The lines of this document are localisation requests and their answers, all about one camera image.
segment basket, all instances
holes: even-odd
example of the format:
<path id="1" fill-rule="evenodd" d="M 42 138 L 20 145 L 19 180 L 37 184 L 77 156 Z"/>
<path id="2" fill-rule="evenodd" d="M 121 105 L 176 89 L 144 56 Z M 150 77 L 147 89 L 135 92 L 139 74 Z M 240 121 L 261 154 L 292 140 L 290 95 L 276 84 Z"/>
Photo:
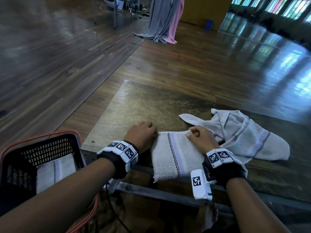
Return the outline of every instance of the basket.
<path id="1" fill-rule="evenodd" d="M 86 166 L 80 151 L 80 134 L 74 130 L 47 133 L 18 141 L 0 154 L 0 216 L 36 195 L 37 165 L 70 153 L 78 169 Z M 78 231 L 94 215 L 98 196 L 67 233 Z"/>

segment table top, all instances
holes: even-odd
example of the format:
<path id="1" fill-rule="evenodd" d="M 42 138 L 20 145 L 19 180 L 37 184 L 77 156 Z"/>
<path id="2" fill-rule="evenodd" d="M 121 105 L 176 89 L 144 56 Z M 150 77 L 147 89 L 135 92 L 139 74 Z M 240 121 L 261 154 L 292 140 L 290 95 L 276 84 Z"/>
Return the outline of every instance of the table top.
<path id="1" fill-rule="evenodd" d="M 153 121 L 158 131 L 185 131 L 191 125 L 182 121 L 179 114 L 189 113 L 209 120 L 211 108 L 238 109 L 125 80 L 81 149 L 97 152 L 111 141 L 123 139 L 127 130 L 140 121 Z M 304 125 L 244 110 L 241 112 L 290 145 L 291 154 L 286 161 L 253 159 L 246 165 L 247 181 L 251 187 L 257 192 L 311 202 L 311 146 L 308 145 L 311 131 Z M 149 156 L 139 163 L 152 165 Z"/>

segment yellow wall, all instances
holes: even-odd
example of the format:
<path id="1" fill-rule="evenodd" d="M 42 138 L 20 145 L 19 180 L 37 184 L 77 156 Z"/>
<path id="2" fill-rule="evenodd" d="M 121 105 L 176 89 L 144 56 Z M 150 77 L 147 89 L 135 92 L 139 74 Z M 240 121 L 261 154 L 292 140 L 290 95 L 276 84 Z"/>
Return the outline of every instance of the yellow wall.
<path id="1" fill-rule="evenodd" d="M 181 21 L 204 27 L 207 19 L 212 19 L 212 30 L 218 31 L 232 0 L 185 0 Z"/>

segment wooden floor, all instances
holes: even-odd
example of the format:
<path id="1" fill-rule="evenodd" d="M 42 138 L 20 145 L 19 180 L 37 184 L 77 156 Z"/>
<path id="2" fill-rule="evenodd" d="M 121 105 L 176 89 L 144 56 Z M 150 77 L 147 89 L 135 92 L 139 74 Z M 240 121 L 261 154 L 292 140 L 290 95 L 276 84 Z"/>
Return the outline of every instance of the wooden floor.
<path id="1" fill-rule="evenodd" d="M 133 36 L 147 21 L 119 18 L 113 31 L 98 7 L 94 27 L 89 0 L 0 3 L 0 148 L 57 128 L 85 139 L 125 79 L 311 127 L 310 53 L 238 16 L 227 15 L 226 33 L 179 23 L 178 43 L 164 45 Z M 124 202 L 134 232 L 165 229 L 161 203 Z"/>
<path id="2" fill-rule="evenodd" d="M 2 0 L 0 149 L 56 130 L 143 42 L 147 21 L 58 1 Z"/>

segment person's right arm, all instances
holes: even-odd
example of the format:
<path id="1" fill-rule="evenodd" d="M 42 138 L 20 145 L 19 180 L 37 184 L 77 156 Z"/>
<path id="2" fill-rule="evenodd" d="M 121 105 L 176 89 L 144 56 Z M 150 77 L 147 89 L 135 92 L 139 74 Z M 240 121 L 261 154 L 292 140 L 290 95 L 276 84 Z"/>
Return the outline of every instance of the person's right arm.
<path id="1" fill-rule="evenodd" d="M 220 148 L 209 130 L 201 126 L 192 127 L 190 130 L 192 134 L 188 134 L 187 137 L 202 154 L 205 155 L 212 149 Z M 229 165 L 232 164 L 221 165 L 222 172 Z M 215 177 L 216 180 L 222 178 L 221 174 Z M 244 178 L 228 178 L 226 175 L 223 180 L 217 180 L 217 182 L 224 183 L 227 189 L 241 233 L 290 233 Z"/>

